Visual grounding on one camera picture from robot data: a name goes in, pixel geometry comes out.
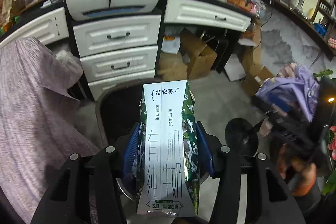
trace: green package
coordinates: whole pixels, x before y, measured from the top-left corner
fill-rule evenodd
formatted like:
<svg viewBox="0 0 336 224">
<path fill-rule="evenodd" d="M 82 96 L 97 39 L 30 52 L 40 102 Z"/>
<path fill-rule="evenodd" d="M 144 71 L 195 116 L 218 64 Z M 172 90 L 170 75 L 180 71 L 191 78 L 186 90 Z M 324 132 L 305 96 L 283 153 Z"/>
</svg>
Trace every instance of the green package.
<svg viewBox="0 0 336 224">
<path fill-rule="evenodd" d="M 137 214 L 198 213 L 194 100 L 187 80 L 143 86 L 137 155 Z"/>
</svg>

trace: cardboard box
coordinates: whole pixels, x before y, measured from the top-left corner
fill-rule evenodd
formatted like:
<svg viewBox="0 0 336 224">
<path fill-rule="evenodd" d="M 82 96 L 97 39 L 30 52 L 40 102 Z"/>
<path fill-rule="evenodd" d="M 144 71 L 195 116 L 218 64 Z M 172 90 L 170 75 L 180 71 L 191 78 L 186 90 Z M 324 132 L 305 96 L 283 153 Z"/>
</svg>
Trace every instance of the cardboard box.
<svg viewBox="0 0 336 224">
<path fill-rule="evenodd" d="M 268 68 L 263 67 L 258 71 L 258 68 L 255 67 L 253 71 L 250 71 L 246 75 L 246 78 L 242 82 L 241 86 L 249 96 L 253 96 L 257 93 L 260 86 L 266 79 L 273 77 L 274 75 L 268 70 Z"/>
<path fill-rule="evenodd" d="M 243 47 L 243 51 L 238 55 L 238 58 L 246 72 L 251 70 L 259 72 L 261 70 L 261 26 L 262 23 L 256 21 L 256 31 L 251 39 L 255 47 Z"/>
<path fill-rule="evenodd" d="M 197 215 L 200 185 L 193 106 L 186 80 L 143 85 L 137 214 L 163 216 L 173 209 L 174 217 Z"/>
<path fill-rule="evenodd" d="M 178 81 L 187 79 L 188 66 L 182 62 L 182 55 L 162 52 L 159 60 L 157 75 L 166 81 Z"/>
<path fill-rule="evenodd" d="M 205 77 L 209 74 L 217 54 L 197 36 L 184 29 L 180 32 L 182 55 L 188 54 L 190 62 L 187 64 L 189 80 Z"/>
</svg>

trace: metal bolt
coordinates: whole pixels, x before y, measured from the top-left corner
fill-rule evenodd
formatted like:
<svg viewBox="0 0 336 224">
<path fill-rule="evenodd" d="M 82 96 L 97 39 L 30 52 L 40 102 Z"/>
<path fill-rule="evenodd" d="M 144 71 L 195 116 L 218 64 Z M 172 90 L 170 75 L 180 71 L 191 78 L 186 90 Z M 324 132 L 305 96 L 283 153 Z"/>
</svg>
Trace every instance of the metal bolt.
<svg viewBox="0 0 336 224">
<path fill-rule="evenodd" d="M 224 153 L 229 153 L 230 152 L 230 147 L 226 146 L 226 145 L 223 145 L 220 150 Z"/>
<path fill-rule="evenodd" d="M 258 154 L 258 158 L 259 158 L 260 160 L 265 160 L 265 159 L 267 159 L 267 157 L 266 157 L 266 155 L 265 155 L 264 153 L 259 153 L 259 154 Z"/>
<path fill-rule="evenodd" d="M 108 146 L 108 147 L 106 147 L 106 149 L 105 149 L 105 151 L 106 151 L 107 153 L 112 153 L 114 150 L 115 150 L 114 146 Z"/>
<path fill-rule="evenodd" d="M 70 159 L 71 160 L 77 160 L 78 157 L 79 157 L 79 155 L 77 153 L 73 153 L 73 154 L 71 154 Z"/>
</svg>

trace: person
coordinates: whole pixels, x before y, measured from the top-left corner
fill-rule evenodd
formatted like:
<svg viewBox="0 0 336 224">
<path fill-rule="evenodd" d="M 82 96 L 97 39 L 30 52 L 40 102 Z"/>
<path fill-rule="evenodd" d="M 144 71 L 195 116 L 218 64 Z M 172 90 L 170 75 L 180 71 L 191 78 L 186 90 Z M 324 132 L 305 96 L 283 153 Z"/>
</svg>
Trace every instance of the person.
<svg viewBox="0 0 336 224">
<path fill-rule="evenodd" d="M 288 170 L 302 173 L 302 178 L 292 190 L 307 224 L 331 224 L 336 219 L 336 193 L 323 196 L 317 184 L 315 163 L 306 164 L 297 156 L 286 160 L 287 145 L 283 145 L 278 154 L 276 169 L 283 179 Z"/>
</svg>

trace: drawer handle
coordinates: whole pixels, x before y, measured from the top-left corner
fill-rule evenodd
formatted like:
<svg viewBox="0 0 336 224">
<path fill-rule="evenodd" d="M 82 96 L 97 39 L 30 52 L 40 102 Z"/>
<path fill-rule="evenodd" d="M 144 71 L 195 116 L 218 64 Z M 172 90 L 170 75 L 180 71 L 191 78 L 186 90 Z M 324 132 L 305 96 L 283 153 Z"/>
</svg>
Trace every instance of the drawer handle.
<svg viewBox="0 0 336 224">
<path fill-rule="evenodd" d="M 226 21 L 226 17 L 221 18 L 221 17 L 215 16 L 215 19 L 217 19 L 217 20 L 222 20 L 222 21 Z"/>
<path fill-rule="evenodd" d="M 122 38 L 126 38 L 126 37 L 128 37 L 129 35 L 130 35 L 129 32 L 127 32 L 126 35 L 121 36 L 121 37 L 111 37 L 111 35 L 108 34 L 108 35 L 107 35 L 107 38 L 108 38 L 108 39 L 111 39 L 111 40 L 112 40 L 112 39 L 122 39 Z"/>
<path fill-rule="evenodd" d="M 113 70 L 126 69 L 126 68 L 129 67 L 130 64 L 131 64 L 131 62 L 127 62 L 127 66 L 125 66 L 125 67 L 121 67 L 121 68 L 114 68 L 114 65 L 112 65 L 112 66 L 111 66 L 111 69 L 113 69 Z"/>
</svg>

